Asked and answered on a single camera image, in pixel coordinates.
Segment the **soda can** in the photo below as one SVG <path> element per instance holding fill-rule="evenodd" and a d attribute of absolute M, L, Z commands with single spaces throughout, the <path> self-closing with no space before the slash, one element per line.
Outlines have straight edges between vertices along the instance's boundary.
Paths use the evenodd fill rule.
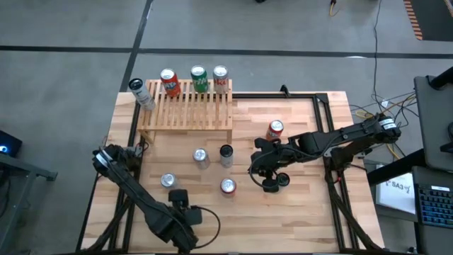
<path fill-rule="evenodd" d="M 154 102 L 148 88 L 143 85 L 143 81 L 141 79 L 132 79 L 129 81 L 129 89 L 134 94 L 137 102 L 139 102 L 145 110 L 151 111 L 155 109 L 156 102 Z"/>
<path fill-rule="evenodd" d="M 283 132 L 283 123 L 279 120 L 274 120 L 269 124 L 266 139 L 271 141 L 280 137 Z"/>
<path fill-rule="evenodd" d="M 162 70 L 161 81 L 164 85 L 165 92 L 170 97 L 177 96 L 181 92 L 178 77 L 176 76 L 175 71 L 173 71 L 172 69 L 165 68 L 164 70 Z"/>
<path fill-rule="evenodd" d="M 223 179 L 220 183 L 220 191 L 228 198 L 233 197 L 236 191 L 236 182 L 230 178 Z"/>
<path fill-rule="evenodd" d="M 193 152 L 193 160 L 195 160 L 199 169 L 206 169 L 210 165 L 210 158 L 206 149 L 203 148 L 198 148 Z"/>
<path fill-rule="evenodd" d="M 176 188 L 176 176 L 172 173 L 166 173 L 161 177 L 161 184 L 164 188 Z"/>
<path fill-rule="evenodd" d="M 214 90 L 217 94 L 228 93 L 228 69 L 225 66 L 216 66 L 212 73 Z"/>
<path fill-rule="evenodd" d="M 233 147 L 231 145 L 223 145 L 220 147 L 220 164 L 224 168 L 233 166 Z"/>
<path fill-rule="evenodd" d="M 195 65 L 190 70 L 190 75 L 193 81 L 193 88 L 198 93 L 207 92 L 209 84 L 207 83 L 206 69 L 200 65 Z"/>

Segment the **floor mat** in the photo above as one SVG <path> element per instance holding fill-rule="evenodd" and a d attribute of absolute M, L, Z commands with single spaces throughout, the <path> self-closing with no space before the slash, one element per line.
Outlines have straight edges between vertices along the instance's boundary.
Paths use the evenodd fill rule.
<path fill-rule="evenodd" d="M 453 0 L 404 0 L 415 37 L 453 42 Z"/>

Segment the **can lid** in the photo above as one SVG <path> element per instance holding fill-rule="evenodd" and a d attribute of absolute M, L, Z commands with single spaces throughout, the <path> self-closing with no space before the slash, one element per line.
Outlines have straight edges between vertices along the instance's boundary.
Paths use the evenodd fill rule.
<path fill-rule="evenodd" d="M 161 72 L 161 78 L 162 79 L 171 79 L 174 76 L 175 76 L 175 71 L 173 71 L 172 69 L 169 69 L 169 68 L 165 68 Z"/>
<path fill-rule="evenodd" d="M 283 123 L 279 120 L 274 120 L 271 122 L 270 127 L 274 131 L 282 131 L 283 130 Z"/>
<path fill-rule="evenodd" d="M 129 88 L 132 90 L 140 89 L 143 86 L 143 81 L 141 79 L 135 78 L 129 81 Z"/>
<path fill-rule="evenodd" d="M 203 149 L 203 148 L 196 149 L 193 152 L 193 159 L 196 161 L 203 161 L 206 159 L 206 157 L 207 157 L 207 153 L 206 153 L 205 149 Z"/>
<path fill-rule="evenodd" d="M 233 147 L 230 145 L 226 144 L 220 147 L 220 155 L 222 157 L 231 157 L 233 154 Z"/>
<path fill-rule="evenodd" d="M 228 70 L 225 66 L 216 66 L 214 67 L 214 74 L 222 77 L 228 74 Z"/>
<path fill-rule="evenodd" d="M 175 176 L 173 174 L 164 174 L 161 178 L 161 183 L 165 187 L 170 187 L 175 183 Z"/>
<path fill-rule="evenodd" d="M 195 65 L 190 70 L 190 73 L 192 73 L 195 76 L 200 76 L 200 75 L 205 73 L 205 68 L 203 66 L 200 66 L 200 65 Z"/>
<path fill-rule="evenodd" d="M 225 193 L 232 193 L 236 190 L 236 183 L 230 178 L 225 178 L 220 184 L 220 188 Z"/>

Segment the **keyboard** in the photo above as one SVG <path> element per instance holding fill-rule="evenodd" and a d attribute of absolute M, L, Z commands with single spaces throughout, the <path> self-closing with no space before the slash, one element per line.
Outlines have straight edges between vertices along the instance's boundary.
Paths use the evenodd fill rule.
<path fill-rule="evenodd" d="M 424 225 L 453 228 L 453 192 L 449 188 L 425 184 L 415 187 L 418 221 Z"/>

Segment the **green soda can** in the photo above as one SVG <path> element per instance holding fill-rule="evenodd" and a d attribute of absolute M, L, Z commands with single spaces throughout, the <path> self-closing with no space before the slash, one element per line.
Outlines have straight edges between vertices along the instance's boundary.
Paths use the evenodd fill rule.
<path fill-rule="evenodd" d="M 204 93 L 208 91 L 209 84 L 207 83 L 207 72 L 204 67 L 200 65 L 193 66 L 190 70 L 190 75 L 196 92 Z"/>

